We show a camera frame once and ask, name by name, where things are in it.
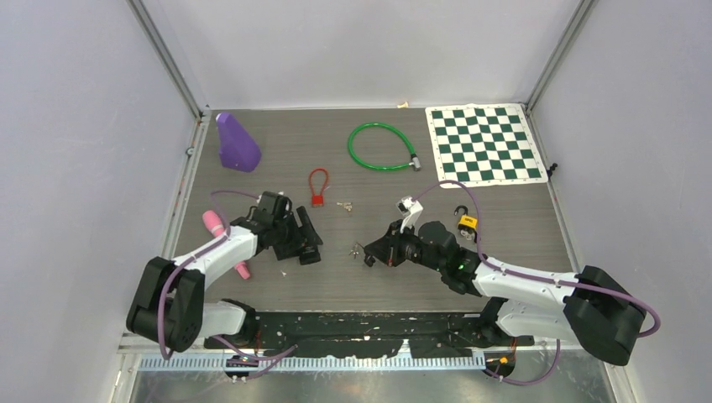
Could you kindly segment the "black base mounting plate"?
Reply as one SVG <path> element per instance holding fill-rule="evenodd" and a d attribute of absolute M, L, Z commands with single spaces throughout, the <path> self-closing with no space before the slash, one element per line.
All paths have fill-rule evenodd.
<path fill-rule="evenodd" d="M 227 343 L 296 358 L 392 358 L 407 347 L 417 359 L 464 357 L 475 348 L 528 347 L 533 337 L 496 331 L 478 313 L 415 311 L 262 311 Z"/>

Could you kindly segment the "aluminium frame rail front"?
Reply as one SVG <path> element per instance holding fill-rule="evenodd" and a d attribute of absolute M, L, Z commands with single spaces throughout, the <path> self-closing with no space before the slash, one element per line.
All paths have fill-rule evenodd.
<path fill-rule="evenodd" d="M 534 330 L 537 319 L 534 311 L 524 306 L 506 309 L 505 313 L 478 313 L 494 330 L 513 338 L 531 336 L 535 338 L 558 338 L 562 341 L 578 343 L 585 351 L 609 364 L 626 364 L 630 358 L 630 349 L 625 346 L 620 332 L 614 325 L 600 315 L 591 318 L 573 316 L 573 323 L 567 318 L 545 320 L 541 330 Z M 207 349 L 229 348 L 214 338 L 201 338 L 200 343 Z"/>

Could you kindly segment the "pink marker pen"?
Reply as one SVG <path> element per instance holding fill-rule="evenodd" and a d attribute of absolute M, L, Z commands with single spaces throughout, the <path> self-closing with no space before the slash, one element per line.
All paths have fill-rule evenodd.
<path fill-rule="evenodd" d="M 203 224 L 214 238 L 219 238 L 225 233 L 225 227 L 221 218 L 213 211 L 207 210 L 202 214 Z M 235 271 L 244 279 L 251 277 L 249 267 L 245 261 L 241 261 L 234 266 Z"/>

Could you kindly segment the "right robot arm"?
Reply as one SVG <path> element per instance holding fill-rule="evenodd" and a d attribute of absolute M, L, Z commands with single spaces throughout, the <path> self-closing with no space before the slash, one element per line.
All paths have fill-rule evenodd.
<path fill-rule="evenodd" d="M 418 230 L 400 221 L 364 247 L 364 262 L 390 267 L 411 261 L 435 270 L 449 289 L 482 296 L 480 336 L 490 344 L 536 336 L 576 342 L 608 364 L 628 364 L 651 308 L 631 296 L 604 270 L 557 273 L 507 264 L 461 246 L 440 222 Z"/>

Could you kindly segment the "green white chessboard mat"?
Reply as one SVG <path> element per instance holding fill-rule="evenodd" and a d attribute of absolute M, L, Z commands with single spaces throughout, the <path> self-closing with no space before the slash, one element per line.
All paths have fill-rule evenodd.
<path fill-rule="evenodd" d="M 547 167 L 518 103 L 425 109 L 437 178 L 443 188 L 548 182 Z"/>

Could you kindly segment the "black Kaijing padlock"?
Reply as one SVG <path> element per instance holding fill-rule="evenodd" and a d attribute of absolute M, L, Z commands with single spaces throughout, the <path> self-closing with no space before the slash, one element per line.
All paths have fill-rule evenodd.
<path fill-rule="evenodd" d="M 315 264 L 322 260 L 319 249 L 317 246 L 307 244 L 305 245 L 299 254 L 300 265 Z"/>

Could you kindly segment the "purple plastic cone block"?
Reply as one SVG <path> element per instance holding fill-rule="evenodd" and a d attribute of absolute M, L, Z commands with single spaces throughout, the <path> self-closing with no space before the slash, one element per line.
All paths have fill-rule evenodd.
<path fill-rule="evenodd" d="M 262 158 L 261 149 L 243 125 L 227 112 L 216 117 L 219 136 L 218 155 L 224 168 L 253 172 Z"/>

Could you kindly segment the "yellow Opel padlock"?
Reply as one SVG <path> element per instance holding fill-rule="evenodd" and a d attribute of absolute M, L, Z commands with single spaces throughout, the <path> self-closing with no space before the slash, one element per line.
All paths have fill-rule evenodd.
<path fill-rule="evenodd" d="M 455 216 L 459 216 L 457 229 L 460 235 L 468 241 L 477 242 L 477 223 L 478 220 L 469 214 L 469 210 L 465 205 L 457 206 L 453 212 Z"/>

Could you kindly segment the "small silver keys on table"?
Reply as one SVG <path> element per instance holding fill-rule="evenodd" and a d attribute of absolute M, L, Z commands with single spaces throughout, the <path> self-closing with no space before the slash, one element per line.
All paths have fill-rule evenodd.
<path fill-rule="evenodd" d="M 361 254 L 362 245 L 360 243 L 355 243 L 350 249 L 348 255 L 356 259 Z"/>

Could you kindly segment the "small silver key bunch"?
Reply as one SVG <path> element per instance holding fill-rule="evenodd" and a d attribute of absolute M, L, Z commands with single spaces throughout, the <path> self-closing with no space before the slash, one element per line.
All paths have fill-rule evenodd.
<path fill-rule="evenodd" d="M 353 210 L 353 204 L 351 202 L 337 202 L 337 205 L 345 209 L 347 212 Z"/>

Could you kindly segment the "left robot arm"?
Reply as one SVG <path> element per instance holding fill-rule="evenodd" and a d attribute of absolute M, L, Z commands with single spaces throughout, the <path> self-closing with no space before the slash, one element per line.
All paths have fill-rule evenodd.
<path fill-rule="evenodd" d="M 246 348 L 257 337 L 253 307 L 232 299 L 207 303 L 207 288 L 235 265 L 265 250 L 278 260 L 296 258 L 302 265 L 320 261 L 323 241 L 304 207 L 270 191 L 257 196 L 244 217 L 231 222 L 218 217 L 224 231 L 187 254 L 156 256 L 144 272 L 129 308 L 126 327 L 158 343 L 164 359 L 182 353 L 198 338 Z"/>

